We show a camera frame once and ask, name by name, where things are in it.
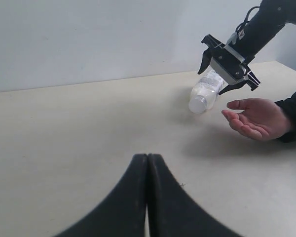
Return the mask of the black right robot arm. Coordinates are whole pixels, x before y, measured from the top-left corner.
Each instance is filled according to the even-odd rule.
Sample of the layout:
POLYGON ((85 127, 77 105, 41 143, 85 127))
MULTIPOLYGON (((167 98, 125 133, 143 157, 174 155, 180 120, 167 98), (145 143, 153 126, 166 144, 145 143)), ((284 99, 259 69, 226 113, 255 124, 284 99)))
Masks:
POLYGON ((211 34, 201 41, 208 48, 203 52, 198 73, 211 67, 222 77, 227 87, 219 95, 246 84, 251 90, 257 89, 260 81, 249 68, 249 63, 286 24, 296 25, 296 0, 263 0, 255 8, 257 13, 253 17, 246 14, 226 43, 211 34))

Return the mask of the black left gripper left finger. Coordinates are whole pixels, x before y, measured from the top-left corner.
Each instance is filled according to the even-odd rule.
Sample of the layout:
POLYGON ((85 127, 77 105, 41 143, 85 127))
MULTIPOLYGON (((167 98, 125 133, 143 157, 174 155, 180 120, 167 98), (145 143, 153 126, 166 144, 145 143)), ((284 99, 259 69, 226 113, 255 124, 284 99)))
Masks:
POLYGON ((59 237, 144 237, 148 157, 134 155, 113 190, 59 237))

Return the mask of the black sleeved forearm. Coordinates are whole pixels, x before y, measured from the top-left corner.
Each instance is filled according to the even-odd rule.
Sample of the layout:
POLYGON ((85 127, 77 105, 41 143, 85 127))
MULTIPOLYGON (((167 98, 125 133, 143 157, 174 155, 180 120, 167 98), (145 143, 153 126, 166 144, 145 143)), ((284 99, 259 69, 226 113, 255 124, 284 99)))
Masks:
POLYGON ((283 143, 295 142, 296 141, 296 92, 285 100, 275 102, 289 118, 292 124, 291 130, 278 138, 283 143))

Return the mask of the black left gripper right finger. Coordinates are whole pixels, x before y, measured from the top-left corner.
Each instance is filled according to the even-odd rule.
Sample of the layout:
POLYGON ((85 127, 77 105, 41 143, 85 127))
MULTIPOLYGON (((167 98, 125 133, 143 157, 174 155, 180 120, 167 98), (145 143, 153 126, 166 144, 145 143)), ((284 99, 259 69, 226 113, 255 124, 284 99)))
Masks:
POLYGON ((240 236, 184 191, 159 154, 148 155, 147 206, 151 237, 240 236))

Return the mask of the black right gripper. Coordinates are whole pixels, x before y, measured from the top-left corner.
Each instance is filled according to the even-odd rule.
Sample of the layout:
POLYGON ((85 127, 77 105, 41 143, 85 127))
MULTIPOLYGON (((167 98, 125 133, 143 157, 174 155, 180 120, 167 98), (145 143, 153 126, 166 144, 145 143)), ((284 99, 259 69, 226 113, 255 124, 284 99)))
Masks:
POLYGON ((212 35, 206 35, 201 42, 206 44, 208 48, 202 54, 198 74, 202 74, 210 67, 221 76, 227 86, 218 95, 238 90, 244 85, 248 85, 252 91, 258 88, 260 81, 245 64, 244 58, 234 49, 212 35))

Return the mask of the person's open hand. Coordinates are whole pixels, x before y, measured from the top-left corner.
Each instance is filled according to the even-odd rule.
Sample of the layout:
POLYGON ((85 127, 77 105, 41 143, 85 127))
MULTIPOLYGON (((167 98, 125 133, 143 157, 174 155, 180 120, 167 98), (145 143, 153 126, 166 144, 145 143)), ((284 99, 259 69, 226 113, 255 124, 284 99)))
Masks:
POLYGON ((228 102, 222 115, 233 130, 256 141, 275 140, 293 129, 284 111, 267 99, 249 98, 228 102))

